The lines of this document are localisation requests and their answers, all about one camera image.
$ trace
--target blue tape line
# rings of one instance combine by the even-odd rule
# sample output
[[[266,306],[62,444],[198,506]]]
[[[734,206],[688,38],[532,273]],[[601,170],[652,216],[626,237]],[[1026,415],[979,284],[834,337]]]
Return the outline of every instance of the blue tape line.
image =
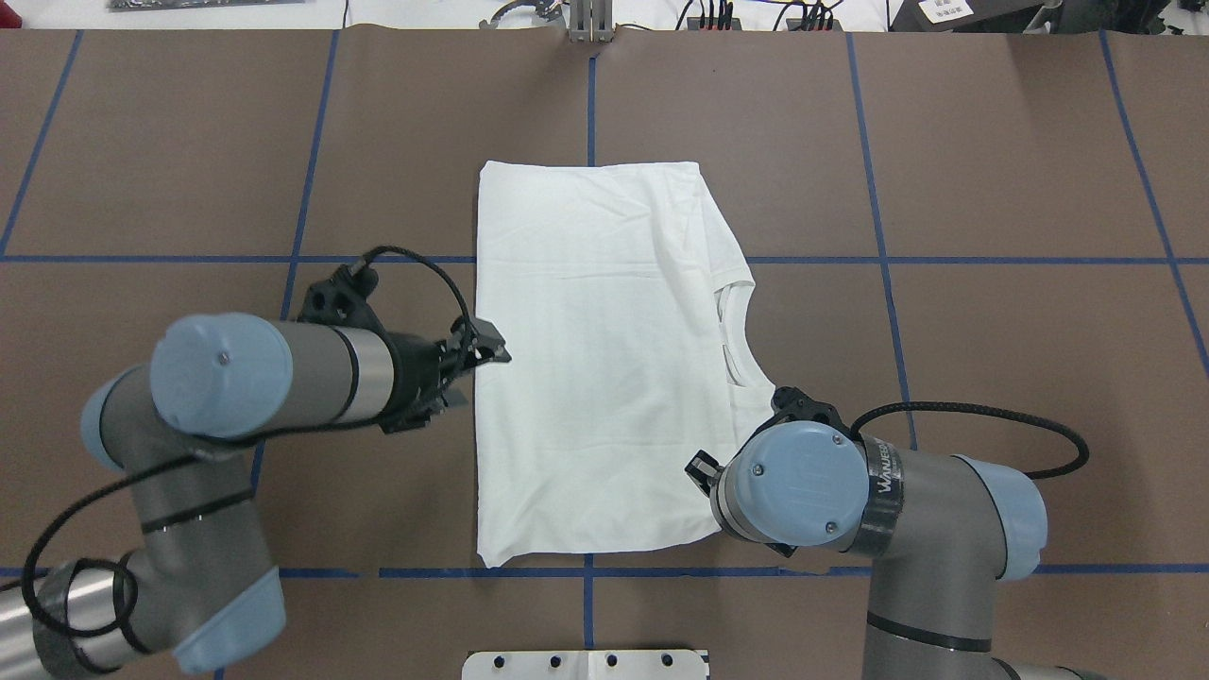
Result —
[[[331,74],[336,65],[336,45],[340,44],[340,31],[331,31],[331,44],[328,47],[328,68],[323,74],[323,92],[319,94],[319,113],[314,119],[314,136],[311,138],[311,160],[306,166],[306,181],[302,184],[302,202],[299,206],[297,227],[294,230],[294,248],[290,250],[290,271],[285,275],[285,296],[282,300],[280,319],[290,313],[290,300],[294,298],[294,278],[297,276],[299,253],[302,250],[302,236],[306,234],[306,215],[311,208],[311,189],[314,186],[314,168],[319,162],[319,144],[323,140],[323,119],[328,113],[328,94],[331,92]]]
[[[357,261],[358,255],[0,255],[0,263],[24,264],[264,264],[283,265],[291,261],[299,264],[348,265]],[[473,265],[474,255],[429,255],[438,264]],[[1012,255],[890,255],[892,265],[1162,265],[1168,266],[1167,258],[1039,258]],[[1209,265],[1209,258],[1175,258],[1181,265]],[[380,255],[374,264],[416,264],[403,255]],[[753,255],[747,258],[751,265],[877,265],[881,258],[877,255]]]
[[[596,616],[592,611],[596,597],[594,589],[594,567],[596,555],[589,553],[584,555],[584,649],[596,649]]]
[[[378,569],[378,578],[583,578],[579,566]]]
[[[588,59],[588,167],[596,167],[596,57]]]
[[[40,567],[37,567],[37,569],[34,570],[34,576],[41,578],[42,576],[46,576],[47,571],[50,571],[50,570],[46,569],[45,566],[40,566]],[[0,566],[0,578],[21,578],[21,567],[19,566]]]
[[[1165,265],[1164,258],[929,257],[886,258],[892,265]]]
[[[1042,564],[1034,574],[1209,574],[1209,564]]]
[[[255,451],[251,454],[251,472],[248,474],[249,483],[251,484],[253,495],[256,494],[256,489],[260,488],[260,471],[265,466],[265,443],[260,442],[256,444]]]
[[[30,264],[287,264],[289,255],[5,255],[0,261]]]
[[[845,33],[848,41],[848,65],[852,75],[852,98],[856,102],[856,123],[861,133],[861,154],[864,156],[864,179],[869,191],[869,207],[873,209],[873,234],[878,240],[878,259],[881,265],[881,287],[886,295],[886,313],[890,316],[890,340],[895,347],[895,365],[898,369],[898,394],[904,402],[910,400],[910,387],[907,384],[907,362],[903,358],[902,335],[898,333],[898,310],[895,306],[893,282],[890,278],[890,258],[886,249],[886,235],[881,229],[881,206],[878,201],[878,185],[873,178],[873,152],[869,150],[869,131],[864,122],[864,99],[861,97],[861,75],[856,65],[856,44],[852,34]],[[910,431],[910,448],[919,449],[915,436],[915,417],[907,413],[907,427]]]
[[[597,567],[597,578],[835,578],[867,577],[868,566],[834,566],[825,572],[796,571],[783,566],[614,566]]]
[[[282,578],[360,578],[361,575],[347,569],[279,569]]]
[[[29,190],[29,180],[34,178],[34,167],[39,156],[42,155],[42,145],[46,144],[46,136],[51,131],[51,121],[54,120],[54,111],[59,108],[59,99],[63,98],[63,90],[68,85],[68,75],[71,74],[71,65],[75,64],[75,56],[80,51],[80,41],[83,40],[83,30],[77,30],[71,41],[71,50],[68,59],[63,63],[63,73],[59,74],[59,83],[54,86],[54,94],[51,97],[51,105],[46,108],[46,116],[42,117],[42,128],[37,131],[37,139],[34,142],[34,150],[29,154],[29,162],[25,163],[25,174],[21,177],[21,185],[17,188],[17,196],[12,201],[12,209],[8,211],[8,221],[5,223],[4,235],[0,235],[0,255],[8,248],[8,240],[12,238],[12,230],[17,226],[17,215],[21,213],[21,204],[25,200],[25,191]]]
[[[1188,290],[1184,286],[1184,277],[1180,275],[1180,265],[1175,259],[1175,250],[1172,248],[1172,240],[1163,224],[1163,214],[1158,209],[1158,201],[1155,198],[1155,190],[1150,184],[1150,175],[1146,173],[1146,165],[1141,160],[1141,151],[1138,150],[1138,140],[1134,138],[1133,126],[1129,123],[1129,114],[1126,111],[1124,99],[1121,97],[1121,86],[1117,83],[1117,69],[1112,63],[1112,51],[1109,48],[1109,35],[1100,30],[1100,50],[1104,52],[1104,65],[1109,70],[1109,83],[1112,86],[1112,98],[1117,102],[1117,113],[1121,114],[1121,126],[1126,131],[1126,140],[1129,142],[1129,152],[1133,154],[1134,165],[1138,167],[1138,177],[1141,178],[1143,190],[1146,191],[1146,202],[1150,203],[1150,214],[1155,218],[1155,229],[1158,230],[1158,238],[1163,242],[1163,252],[1167,254],[1167,263],[1172,269],[1172,278],[1175,280],[1175,289],[1180,294],[1180,304],[1184,306],[1184,316],[1188,319],[1188,328],[1192,330],[1192,340],[1196,342],[1197,353],[1201,356],[1201,368],[1209,378],[1209,352],[1205,351],[1204,336],[1201,334],[1201,325],[1197,323],[1197,315],[1192,311],[1192,302],[1188,300]]]
[[[588,167],[596,167],[596,59],[600,54],[594,54],[588,59]],[[584,649],[596,649],[596,617],[592,606],[596,600],[594,594],[592,569],[596,555],[588,553],[584,555]]]
[[[805,257],[769,257],[747,258],[750,265],[875,265],[881,258],[872,255],[805,255]]]

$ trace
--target blue joint cap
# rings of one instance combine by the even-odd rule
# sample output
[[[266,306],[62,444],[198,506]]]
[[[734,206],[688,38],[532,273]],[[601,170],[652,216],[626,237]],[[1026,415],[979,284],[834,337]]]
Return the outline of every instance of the blue joint cap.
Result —
[[[177,645],[172,656],[185,673],[209,673],[265,649],[283,628],[285,597],[274,566]]]
[[[731,461],[733,502],[751,525],[788,546],[821,546],[860,525],[869,500],[864,455],[812,421],[776,425]]]
[[[1029,576],[1041,564],[1041,548],[1046,547],[1049,536],[1046,502],[1037,485],[1018,469],[966,456],[954,457],[973,468],[995,502],[1007,543],[1007,561],[1000,580],[1018,581]]]
[[[187,316],[168,327],[151,355],[155,408],[187,434],[254,433],[282,408],[293,380],[285,339],[251,315]]]
[[[114,386],[126,378],[132,370],[138,367],[132,367],[123,370],[117,378],[110,380],[92,393],[88,400],[83,404],[83,411],[80,413],[80,438],[83,439],[83,448],[92,454],[92,457],[97,459],[100,465],[112,469],[114,472],[122,472],[122,466],[117,465],[114,456],[109,455],[105,450],[105,443],[100,439],[100,416],[105,410],[105,402],[109,400],[109,393],[114,391]]]

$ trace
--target grid of blue tape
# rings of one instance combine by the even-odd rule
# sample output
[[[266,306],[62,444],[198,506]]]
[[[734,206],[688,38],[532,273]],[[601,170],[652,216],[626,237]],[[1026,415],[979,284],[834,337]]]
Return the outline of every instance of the grid of blue tape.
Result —
[[[284,295],[282,298],[280,318],[289,313],[290,300],[294,293],[294,282],[300,264],[341,264],[352,263],[355,255],[303,255],[301,254],[302,240],[306,234],[307,211],[311,202],[311,189],[314,183],[314,171],[319,157],[319,146],[323,138],[323,123],[326,113],[328,96],[331,90],[331,77],[336,60],[336,51],[340,42],[340,31],[332,31],[328,52],[326,70],[324,73],[323,91],[319,100],[319,110],[316,116],[314,134],[311,144],[311,156],[307,163],[307,172],[303,180],[302,201],[299,207],[297,226],[294,232],[293,248],[289,255],[10,255],[7,254],[8,241],[16,227],[22,202],[29,188],[30,180],[41,155],[42,146],[50,132],[54,113],[59,99],[68,83],[71,67],[85,31],[77,30],[71,42],[71,48],[63,65],[62,75],[54,94],[47,108],[46,116],[39,131],[34,149],[30,152],[29,162],[22,177],[12,209],[5,223],[2,235],[0,235],[0,263],[70,263],[70,264],[112,264],[112,263],[146,263],[146,264],[287,264]],[[1209,353],[1205,351],[1204,338],[1201,333],[1196,313],[1192,310],[1181,266],[1209,265],[1209,258],[1179,258],[1172,247],[1167,227],[1163,223],[1162,211],[1155,198],[1155,192],[1150,184],[1150,177],[1141,152],[1134,138],[1133,127],[1129,123],[1129,115],[1126,103],[1121,96],[1117,82],[1116,67],[1112,60],[1112,51],[1107,35],[1100,33],[1100,45],[1104,53],[1104,64],[1107,69],[1109,81],[1112,87],[1112,96],[1121,116],[1121,125],[1124,137],[1129,144],[1134,163],[1138,169],[1139,180],[1146,194],[1146,200],[1155,219],[1155,227],[1158,231],[1163,244],[1164,257],[1162,258],[1035,258],[1035,257],[896,257],[891,255],[886,248],[885,235],[881,229],[881,208],[878,201],[877,181],[873,172],[873,154],[869,148],[869,136],[864,117],[864,102],[861,96],[861,79],[857,65],[856,45],[851,34],[845,34],[848,41],[849,67],[852,80],[852,97],[856,106],[857,125],[861,137],[861,151],[864,161],[864,173],[869,194],[869,208],[873,215],[873,227],[877,236],[877,257],[752,257],[751,264],[756,265],[877,265],[881,271],[883,288],[885,292],[886,313],[890,322],[891,339],[895,350],[895,363],[898,373],[901,397],[906,400],[910,398],[910,385],[907,375],[907,362],[903,355],[902,338],[898,332],[897,310],[893,298],[893,280],[891,265],[1155,265],[1167,266],[1175,282],[1180,296],[1180,304],[1187,317],[1188,328],[1192,333],[1202,368],[1209,376]],[[597,59],[592,57],[588,63],[588,129],[586,129],[586,154],[588,165],[596,165],[596,68]],[[445,264],[473,264],[474,257],[469,255],[444,255],[434,257],[435,261]],[[398,257],[383,257],[382,261],[407,261]],[[909,422],[912,445],[916,444],[914,421]],[[256,448],[253,466],[251,483],[256,488],[260,483],[264,461],[264,445]],[[19,576],[19,567],[0,567],[0,577]],[[343,569],[306,569],[283,567],[283,578],[318,578],[318,580],[349,580],[360,578],[365,575]],[[1153,574],[1209,574],[1209,564],[1043,564],[1037,569],[1039,575],[1153,575]],[[582,567],[501,567],[501,569],[378,569],[377,578],[413,578],[413,580],[457,580],[457,578],[577,578],[583,581],[583,609],[584,609],[584,647],[592,649],[595,644],[594,630],[594,580],[595,578],[669,578],[669,577],[701,577],[701,578],[835,578],[835,577],[868,577],[869,567],[833,567],[823,574],[794,571],[779,566],[769,567],[603,567],[596,566],[595,555],[584,555]],[[219,669],[214,674],[215,680],[221,680],[225,670]]]

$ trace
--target white t-shirt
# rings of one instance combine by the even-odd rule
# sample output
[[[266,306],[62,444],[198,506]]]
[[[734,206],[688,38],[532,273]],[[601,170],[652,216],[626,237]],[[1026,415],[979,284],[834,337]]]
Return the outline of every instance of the white t-shirt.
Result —
[[[684,466],[771,415],[754,282],[696,163],[480,174],[479,554],[650,551],[718,530]]]

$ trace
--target black cable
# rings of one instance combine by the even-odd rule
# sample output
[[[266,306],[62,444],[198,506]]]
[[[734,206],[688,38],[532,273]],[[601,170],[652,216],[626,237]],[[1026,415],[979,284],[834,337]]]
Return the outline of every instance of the black cable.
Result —
[[[88,494],[87,496],[71,503],[68,507],[68,509],[59,513],[59,515],[54,518],[54,521],[51,521],[51,524],[46,528],[46,530],[42,531],[42,535],[37,537],[37,541],[34,541],[34,547],[29,549],[29,555],[25,557],[25,564],[21,569],[21,580],[19,580],[21,597],[23,600],[25,600],[25,606],[29,609],[29,615],[36,618],[39,623],[53,630],[54,633],[58,633],[59,635],[66,635],[70,638],[99,638],[102,635],[105,635],[106,633],[117,630],[122,626],[128,624],[131,621],[131,615],[134,612],[134,604],[139,599],[139,582],[137,578],[134,578],[134,574],[128,567],[111,560],[103,560],[103,559],[77,560],[77,569],[82,567],[82,569],[99,569],[102,571],[111,571],[114,574],[114,578],[122,580],[123,588],[129,589],[129,599],[127,600],[126,606],[121,609],[121,611],[115,612],[112,622],[106,623],[100,628],[73,628],[71,626],[68,624],[68,622],[54,618],[54,615],[47,611],[47,609],[42,606],[42,603],[37,601],[37,594],[34,592],[34,580],[36,577],[35,571],[37,567],[37,561],[41,559],[42,552],[46,549],[46,546],[50,544],[51,538],[53,538],[54,535],[58,534],[60,529],[63,529],[63,525],[66,524],[68,520],[71,519],[71,517],[75,515],[77,512],[104,499],[105,496],[109,496],[110,494],[121,491],[127,486],[133,486],[139,482],[143,482],[144,479],[150,479],[151,477],[155,477],[157,474],[163,474],[166,472],[170,472],[173,469],[185,467],[186,465],[192,465],[196,462],[198,462],[198,459],[193,456],[184,456],[168,461],[166,463],[157,465],[155,467],[149,467],[147,469],[132,474],[126,479],[97,489],[92,494]]]
[[[785,12],[789,11],[789,7],[793,7],[794,5],[802,7],[802,18],[803,19],[806,18],[806,4],[803,2],[803,0],[793,0],[792,2],[786,2],[785,6],[781,7],[781,12],[776,15],[776,22],[773,23],[773,30],[780,28],[781,19],[785,17]]]
[[[877,420],[884,415],[889,415],[892,413],[904,413],[904,411],[964,413],[973,415],[984,415],[988,417],[997,417],[1000,420],[1010,420],[1012,422],[1020,422],[1024,425],[1040,427],[1042,430],[1048,430],[1049,432],[1055,432],[1069,439],[1071,444],[1075,444],[1075,448],[1078,450],[1078,454],[1075,456],[1075,460],[1070,461],[1066,465],[1051,467],[1048,469],[1025,472],[1024,474],[1028,476],[1029,479],[1048,479],[1052,477],[1062,477],[1063,474],[1070,474],[1071,472],[1075,472],[1076,469],[1087,465],[1088,459],[1092,457],[1092,453],[1087,448],[1087,442],[1083,440],[1083,438],[1078,434],[1078,432],[1075,432],[1074,430],[1066,427],[1060,422],[1026,413],[999,409],[995,407],[984,407],[982,404],[966,404],[961,402],[898,402],[895,404],[886,404],[884,407],[878,407],[872,411],[852,421],[852,427],[849,428],[849,437],[851,439],[860,439],[861,428],[868,425],[870,421]]]
[[[409,250],[406,248],[400,248],[398,246],[378,246],[377,248],[374,248],[368,253],[365,253],[364,255],[361,255],[360,261],[364,264],[360,266],[354,265],[353,273],[357,273],[364,266],[374,264],[374,260],[376,260],[378,255],[382,255],[383,253],[394,253],[397,255],[403,255],[436,272],[436,276],[441,277],[441,281],[445,282],[445,286],[449,286],[450,292],[453,293],[453,298],[457,300],[457,306],[462,311],[462,316],[464,316],[467,321],[470,321],[470,307],[467,306],[465,298],[463,298],[462,292],[458,290],[457,283],[453,283],[453,280],[450,278],[450,275],[445,273],[445,270],[439,267],[436,263],[429,260],[428,258],[421,255],[420,253],[416,253],[415,250]]]
[[[692,6],[693,6],[693,0],[688,0],[688,2],[684,2],[684,8],[681,10],[681,16],[679,16],[678,19],[676,19],[676,28],[675,28],[675,30],[679,30],[679,27],[684,23],[684,17],[688,16],[688,10]],[[705,16],[705,2],[704,2],[704,0],[702,0],[702,4],[701,4],[701,16],[702,17]]]
[[[815,2],[810,6],[810,12],[806,13],[805,7],[802,10],[802,23],[798,24],[793,30],[814,30],[815,21],[818,18],[821,4]]]
[[[1134,29],[1134,33],[1138,35],[1141,35],[1141,31],[1146,28],[1146,15],[1150,13],[1150,6],[1153,0],[1146,0],[1146,4],[1141,8],[1141,13],[1138,15],[1138,28]]]
[[[378,246],[378,247],[376,247],[376,248],[366,252],[364,255],[361,255],[360,263],[364,263],[364,265],[361,265],[360,263],[358,263],[357,265],[353,265],[353,273],[357,273],[357,271],[360,271],[361,266],[369,266],[370,264],[372,264],[374,260],[377,259],[377,257],[381,255],[381,254],[383,254],[383,253],[394,253],[397,255],[403,255],[405,258],[410,258],[410,259],[412,259],[412,260],[415,260],[415,261],[424,265],[426,267],[433,270],[434,272],[436,272],[436,276],[440,276],[441,281],[445,282],[445,286],[449,286],[450,292],[453,293],[453,298],[457,300],[458,310],[461,310],[461,312],[462,312],[462,318],[465,319],[465,323],[467,323],[468,327],[470,325],[470,318],[472,318],[470,317],[470,307],[465,304],[465,298],[462,296],[462,290],[458,289],[457,283],[453,283],[453,280],[450,278],[450,275],[445,273],[445,270],[442,270],[436,263],[429,260],[428,258],[421,255],[420,253],[417,253],[415,250],[409,250],[406,248],[400,248],[398,246]],[[470,353],[474,351],[474,347],[473,347],[474,344],[473,342],[468,342],[465,340],[467,339],[463,338],[462,353],[456,359],[458,362],[458,365],[465,365],[467,359],[470,357]],[[451,373],[449,378],[446,378],[446,379],[444,379],[441,381],[441,384],[439,385],[439,392],[440,393],[444,393],[445,390],[447,390],[449,386],[453,384],[453,380],[456,379],[455,378],[456,375],[457,375],[456,371]]]

